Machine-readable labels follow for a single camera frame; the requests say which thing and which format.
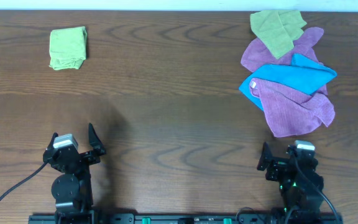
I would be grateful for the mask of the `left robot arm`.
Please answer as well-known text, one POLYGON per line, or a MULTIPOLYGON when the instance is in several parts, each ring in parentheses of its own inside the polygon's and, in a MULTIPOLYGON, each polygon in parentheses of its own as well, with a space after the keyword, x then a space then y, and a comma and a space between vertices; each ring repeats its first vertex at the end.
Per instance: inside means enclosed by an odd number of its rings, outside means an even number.
POLYGON ((84 214, 93 205, 90 166, 101 162, 106 149, 92 124, 88 125, 88 139, 92 150, 80 153, 74 135, 53 133, 43 154, 43 161, 62 173, 51 188, 59 218, 84 214))

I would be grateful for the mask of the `purple cloth with label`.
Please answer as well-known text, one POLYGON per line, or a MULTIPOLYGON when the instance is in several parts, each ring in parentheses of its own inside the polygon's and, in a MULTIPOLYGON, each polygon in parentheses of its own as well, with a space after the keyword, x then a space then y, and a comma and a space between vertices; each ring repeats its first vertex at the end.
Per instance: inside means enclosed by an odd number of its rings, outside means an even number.
POLYGON ((325 85, 308 95, 280 83, 253 78, 249 90, 260 100, 266 122, 276 138, 311 133, 322 124, 328 127, 335 118, 325 85))

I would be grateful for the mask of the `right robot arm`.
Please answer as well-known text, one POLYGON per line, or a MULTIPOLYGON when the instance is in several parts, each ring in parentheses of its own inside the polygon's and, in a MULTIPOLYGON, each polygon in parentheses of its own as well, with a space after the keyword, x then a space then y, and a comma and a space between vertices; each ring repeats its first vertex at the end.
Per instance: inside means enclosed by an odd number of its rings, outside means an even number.
POLYGON ((287 147, 287 157, 279 156, 273 147, 264 142, 257 170, 265 171, 265 178, 279 183, 280 195, 290 218, 311 222, 319 218, 324 179, 316 173, 318 160, 315 146, 296 140, 287 147))

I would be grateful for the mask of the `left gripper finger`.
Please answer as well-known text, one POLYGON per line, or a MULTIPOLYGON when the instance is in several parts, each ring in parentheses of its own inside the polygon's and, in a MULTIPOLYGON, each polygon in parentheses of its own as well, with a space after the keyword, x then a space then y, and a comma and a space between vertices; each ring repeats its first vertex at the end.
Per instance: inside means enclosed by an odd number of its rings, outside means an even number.
POLYGON ((96 134, 96 131, 94 129, 94 126, 91 123, 88 124, 88 139, 89 139, 89 144, 91 145, 91 147, 93 148, 93 151, 97 155, 105 155, 106 154, 106 149, 104 147, 104 144, 99 139, 99 137, 96 134))
POLYGON ((52 138, 47 146, 47 149, 53 149, 53 144, 54 144, 54 141, 55 141, 55 138, 58 137, 58 134, 57 133, 53 133, 52 134, 52 138))

